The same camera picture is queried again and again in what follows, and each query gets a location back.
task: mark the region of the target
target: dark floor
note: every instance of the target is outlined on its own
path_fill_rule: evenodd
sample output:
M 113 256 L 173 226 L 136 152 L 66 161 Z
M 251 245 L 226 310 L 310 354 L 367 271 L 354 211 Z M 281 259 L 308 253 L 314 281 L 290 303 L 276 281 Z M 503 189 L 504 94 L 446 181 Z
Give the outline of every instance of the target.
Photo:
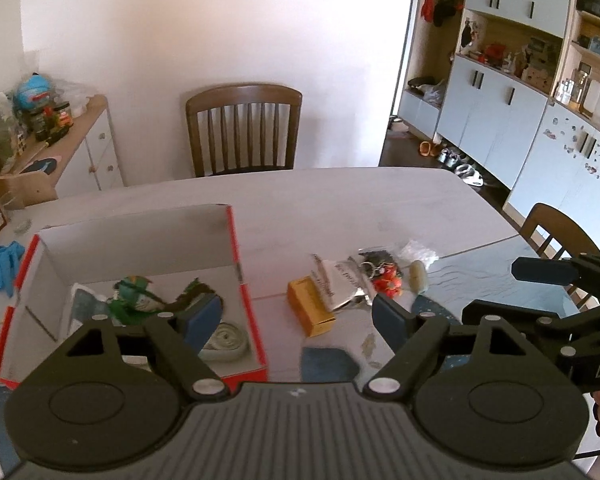
M 443 168 L 433 156 L 421 156 L 419 152 L 421 140 L 411 134 L 405 137 L 387 136 L 384 140 L 382 155 L 380 157 L 380 166 L 398 166 L 401 168 Z M 485 199 L 498 213 L 504 216 L 516 229 L 518 226 L 503 213 L 502 207 L 507 200 L 510 190 L 503 184 L 497 186 L 472 187 L 483 199 Z

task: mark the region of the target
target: blue glove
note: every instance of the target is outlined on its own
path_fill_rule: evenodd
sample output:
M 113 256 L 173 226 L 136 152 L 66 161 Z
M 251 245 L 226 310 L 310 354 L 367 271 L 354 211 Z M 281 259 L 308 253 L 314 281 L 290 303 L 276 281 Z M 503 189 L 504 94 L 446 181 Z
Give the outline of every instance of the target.
M 5 290 L 9 297 L 13 296 L 13 280 L 18 275 L 20 259 L 24 247 L 12 242 L 8 247 L 0 246 L 0 290 Z

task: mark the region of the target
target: chair backrest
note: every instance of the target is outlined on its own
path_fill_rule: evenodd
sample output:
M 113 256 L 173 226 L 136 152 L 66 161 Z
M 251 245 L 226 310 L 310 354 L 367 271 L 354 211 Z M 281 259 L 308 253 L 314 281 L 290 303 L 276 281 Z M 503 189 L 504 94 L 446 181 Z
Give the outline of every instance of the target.
M 286 117 L 286 148 L 284 164 L 278 164 L 280 149 L 281 108 L 288 106 Z M 292 170 L 296 157 L 298 126 L 302 94 L 286 86 L 272 84 L 242 84 L 213 88 L 193 96 L 187 101 L 187 125 L 191 156 L 196 176 L 205 176 L 205 159 L 210 163 L 211 174 L 236 172 L 261 168 L 263 170 Z M 203 153 L 200 123 L 206 129 L 205 144 L 208 156 Z M 232 124 L 233 139 L 227 135 L 227 124 Z M 220 135 L 221 160 L 216 158 L 216 134 Z M 267 156 L 271 141 L 271 163 Z M 230 159 L 235 163 L 231 168 Z
M 531 242 L 531 238 L 538 227 L 548 233 L 548 237 L 544 240 L 544 243 L 536 249 L 536 253 L 541 258 L 547 257 L 545 251 L 553 240 L 560 244 L 560 248 L 552 256 L 552 260 L 559 260 L 564 253 L 570 256 L 577 256 L 580 253 L 600 256 L 600 249 L 589 238 L 586 232 L 571 218 L 550 205 L 538 203 L 533 206 L 531 213 L 526 217 L 524 224 L 520 228 L 520 235 L 526 241 Z M 574 286 L 568 289 L 569 294 L 573 294 L 575 291 L 576 287 Z M 587 294 L 579 300 L 577 307 L 583 306 L 590 297 L 591 295 Z

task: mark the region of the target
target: silver screw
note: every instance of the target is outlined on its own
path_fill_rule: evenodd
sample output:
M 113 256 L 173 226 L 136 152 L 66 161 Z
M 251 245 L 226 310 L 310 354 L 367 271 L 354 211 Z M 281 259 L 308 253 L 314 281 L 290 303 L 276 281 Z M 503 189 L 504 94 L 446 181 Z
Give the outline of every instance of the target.
M 193 383 L 193 391 L 200 395 L 217 395 L 224 390 L 224 383 L 218 379 L 199 379 Z
M 390 377 L 378 377 L 369 381 L 369 389 L 376 394 L 394 394 L 400 389 L 400 383 Z
M 560 348 L 560 354 L 565 357 L 573 357 L 576 355 L 576 349 L 573 346 L 563 346 Z

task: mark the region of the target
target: cardboard box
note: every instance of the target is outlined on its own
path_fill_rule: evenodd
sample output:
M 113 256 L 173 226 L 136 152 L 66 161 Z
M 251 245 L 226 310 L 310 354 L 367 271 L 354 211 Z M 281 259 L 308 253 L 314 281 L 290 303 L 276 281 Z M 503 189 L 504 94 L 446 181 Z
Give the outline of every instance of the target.
M 230 206 L 202 205 L 51 227 L 37 234 L 16 279 L 17 301 L 0 335 L 0 379 L 16 386 L 68 335 L 68 295 L 81 283 L 106 296 L 146 276 L 166 301 L 199 278 L 224 299 L 223 319 L 249 334 L 249 351 L 210 367 L 231 388 L 266 381 L 267 362 L 246 284 Z
M 336 317 L 325 308 L 310 276 L 290 282 L 286 297 L 308 337 L 331 330 Z

